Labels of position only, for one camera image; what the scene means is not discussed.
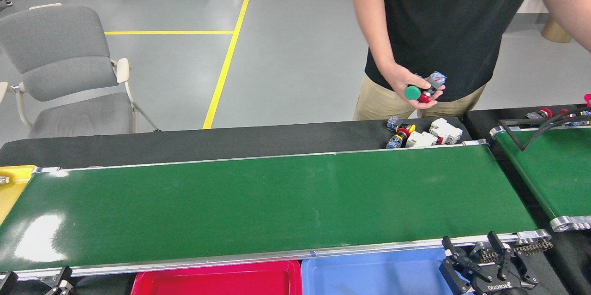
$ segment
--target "yellow tray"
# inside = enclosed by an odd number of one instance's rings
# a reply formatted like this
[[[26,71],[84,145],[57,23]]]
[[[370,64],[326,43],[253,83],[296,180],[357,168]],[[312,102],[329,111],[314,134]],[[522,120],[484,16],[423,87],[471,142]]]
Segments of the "yellow tray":
[[[7,176],[10,179],[8,184],[0,184],[0,225],[29,183],[33,169],[35,169],[34,165],[0,167],[0,176]]]

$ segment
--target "blue tray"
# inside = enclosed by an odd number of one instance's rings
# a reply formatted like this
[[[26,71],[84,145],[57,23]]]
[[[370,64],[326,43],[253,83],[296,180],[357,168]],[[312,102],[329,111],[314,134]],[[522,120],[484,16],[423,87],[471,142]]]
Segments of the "blue tray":
[[[304,295],[452,295],[443,249],[366,253],[302,261]]]

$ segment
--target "green conveyor belt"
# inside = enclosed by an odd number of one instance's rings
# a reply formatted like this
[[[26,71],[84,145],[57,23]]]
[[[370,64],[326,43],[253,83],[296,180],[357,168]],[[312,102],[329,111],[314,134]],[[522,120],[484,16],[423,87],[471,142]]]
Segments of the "green conveyor belt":
[[[524,145],[534,133],[513,131]],[[506,132],[495,139],[550,219],[591,215],[591,129],[546,131],[525,152]]]
[[[33,176],[0,271],[533,229],[484,145],[82,169]]]

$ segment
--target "chair armrest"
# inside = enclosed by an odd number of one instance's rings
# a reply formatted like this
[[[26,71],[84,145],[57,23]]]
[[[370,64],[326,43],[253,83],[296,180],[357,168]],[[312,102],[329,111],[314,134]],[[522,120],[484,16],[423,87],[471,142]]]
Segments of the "chair armrest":
[[[0,103],[4,100],[4,95],[6,95],[6,91],[8,90],[8,82],[0,82]]]
[[[120,59],[115,64],[115,75],[117,77],[117,83],[124,83],[129,80],[129,71],[131,66],[129,65],[128,59]]]

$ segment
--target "hand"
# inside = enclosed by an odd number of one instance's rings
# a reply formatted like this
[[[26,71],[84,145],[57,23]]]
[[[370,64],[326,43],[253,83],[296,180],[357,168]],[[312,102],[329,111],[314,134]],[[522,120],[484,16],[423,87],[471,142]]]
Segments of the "hand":
[[[407,68],[397,63],[392,63],[385,68],[380,68],[380,72],[386,79],[386,82],[392,86],[392,89],[396,92],[396,94],[401,97],[401,99],[408,102],[415,109],[427,109],[433,107],[437,104],[436,99],[443,94],[443,90],[445,89],[445,85],[442,85],[441,88],[439,88],[439,90],[429,98],[430,102],[428,103],[422,103],[416,100],[408,100],[404,96],[404,90],[408,87],[408,85],[415,85],[420,89],[428,89],[431,87],[431,84],[427,82],[427,79],[415,76],[412,74],[412,72],[408,71]]]

